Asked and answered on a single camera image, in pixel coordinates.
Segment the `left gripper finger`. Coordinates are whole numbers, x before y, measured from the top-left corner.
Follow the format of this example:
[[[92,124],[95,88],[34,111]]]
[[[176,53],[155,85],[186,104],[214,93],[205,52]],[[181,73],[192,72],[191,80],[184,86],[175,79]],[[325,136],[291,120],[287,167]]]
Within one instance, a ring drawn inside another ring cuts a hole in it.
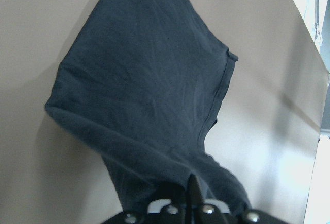
[[[188,180],[188,202],[192,209],[204,203],[199,179],[196,175],[190,175]]]

